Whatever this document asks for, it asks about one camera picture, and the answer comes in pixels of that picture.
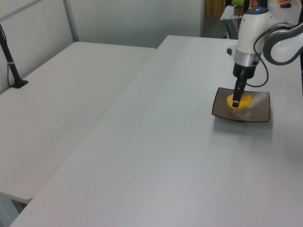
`yellow sponge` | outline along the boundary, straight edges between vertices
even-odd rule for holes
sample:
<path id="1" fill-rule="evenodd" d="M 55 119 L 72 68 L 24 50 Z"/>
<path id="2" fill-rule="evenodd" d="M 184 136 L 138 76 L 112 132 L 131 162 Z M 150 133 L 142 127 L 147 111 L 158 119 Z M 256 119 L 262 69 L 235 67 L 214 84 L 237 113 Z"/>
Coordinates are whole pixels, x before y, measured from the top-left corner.
<path id="1" fill-rule="evenodd" d="M 252 96 L 251 95 L 243 94 L 242 97 L 241 97 L 241 100 L 239 102 L 239 107 L 236 108 L 236 107 L 232 106 L 232 103 L 233 103 L 232 98 L 233 98 L 233 95 L 230 95 L 230 96 L 227 97 L 227 100 L 226 100 L 227 105 L 232 109 L 243 109 L 243 108 L 249 106 L 252 102 Z"/>

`white tabletop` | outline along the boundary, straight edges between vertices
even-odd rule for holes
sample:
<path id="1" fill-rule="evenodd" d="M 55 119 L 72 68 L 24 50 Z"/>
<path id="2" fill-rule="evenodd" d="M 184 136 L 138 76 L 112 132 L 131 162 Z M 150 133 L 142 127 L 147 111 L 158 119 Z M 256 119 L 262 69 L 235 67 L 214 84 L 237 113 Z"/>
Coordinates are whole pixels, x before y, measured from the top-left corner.
<path id="1" fill-rule="evenodd" d="M 294 25 L 298 23 L 299 16 L 302 8 L 300 0 L 292 0 L 290 8 L 281 8 L 280 5 L 285 2 L 279 3 L 277 0 L 271 0 L 268 3 L 268 9 L 277 17 L 291 21 Z"/>
<path id="2" fill-rule="evenodd" d="M 270 92 L 270 122 L 220 119 L 233 44 L 168 36 L 12 226 L 303 226 L 299 60 L 247 88 Z"/>
<path id="3" fill-rule="evenodd" d="M 155 52 L 74 43 L 0 96 L 0 195 L 29 202 Z"/>

